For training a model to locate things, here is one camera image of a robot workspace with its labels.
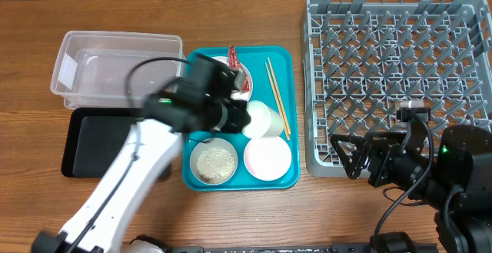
robotic hand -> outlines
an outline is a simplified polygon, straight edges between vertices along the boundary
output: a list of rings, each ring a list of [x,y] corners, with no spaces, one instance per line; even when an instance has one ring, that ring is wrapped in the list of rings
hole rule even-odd
[[[492,252],[492,134],[470,125],[450,126],[442,134],[434,162],[430,116],[423,102],[399,102],[397,119],[406,124],[406,133],[330,138],[349,178],[356,179],[367,169],[368,183],[375,188],[396,184],[406,191],[383,215],[365,252],[437,252],[435,246],[415,245],[404,232],[379,234],[384,220],[407,195],[438,210],[434,220],[446,251]],[[425,138],[429,158],[421,155]],[[341,142],[355,144],[351,158]]]
[[[161,60],[156,58],[135,66]],[[125,145],[98,187],[55,236],[42,232],[33,253],[118,252],[130,221],[150,187],[179,153],[181,135],[193,131],[241,132],[251,118],[247,102],[231,99],[241,89],[243,71],[199,55],[186,78],[174,78],[145,101]],[[126,90],[129,89],[127,78]],[[175,92],[167,89],[175,85]]]

wood grain surface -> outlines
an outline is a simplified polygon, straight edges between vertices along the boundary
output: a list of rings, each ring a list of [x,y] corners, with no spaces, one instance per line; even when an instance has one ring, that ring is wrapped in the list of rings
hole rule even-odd
[[[228,45],[280,45],[294,63],[302,175],[282,191],[195,192],[173,175],[154,185],[125,241],[170,245],[329,245],[367,241],[390,205],[365,180],[315,178],[304,164],[300,19],[305,0],[63,0],[0,3],[0,251],[27,252],[42,229],[57,232],[98,181],[60,172],[71,111],[50,92],[70,30],[173,34],[184,53]],[[435,211],[398,207],[383,227],[437,242]]]

red packet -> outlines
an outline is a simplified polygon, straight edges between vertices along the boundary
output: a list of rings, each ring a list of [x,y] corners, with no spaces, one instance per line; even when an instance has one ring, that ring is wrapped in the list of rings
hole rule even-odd
[[[228,64],[229,67],[232,69],[239,69],[239,68],[244,68],[244,66],[241,65],[238,59],[238,53],[236,52],[236,48],[234,46],[229,46],[229,52],[228,52]],[[243,84],[243,92],[249,92],[249,81],[248,78],[244,81]]]

white label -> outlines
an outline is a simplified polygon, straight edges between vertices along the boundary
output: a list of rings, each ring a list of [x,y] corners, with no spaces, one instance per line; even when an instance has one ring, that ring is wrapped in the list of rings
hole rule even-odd
[[[58,74],[58,80],[71,89],[74,84],[75,72],[77,71],[77,62],[65,53],[63,61],[61,61],[61,69]]]

plastic crate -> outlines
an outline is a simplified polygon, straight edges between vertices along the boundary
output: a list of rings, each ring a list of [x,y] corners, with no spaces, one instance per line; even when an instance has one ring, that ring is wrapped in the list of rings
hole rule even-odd
[[[435,148],[449,125],[490,131],[486,0],[307,0],[302,35],[312,175],[345,176],[330,135],[396,131],[394,103],[400,100],[430,107]]]

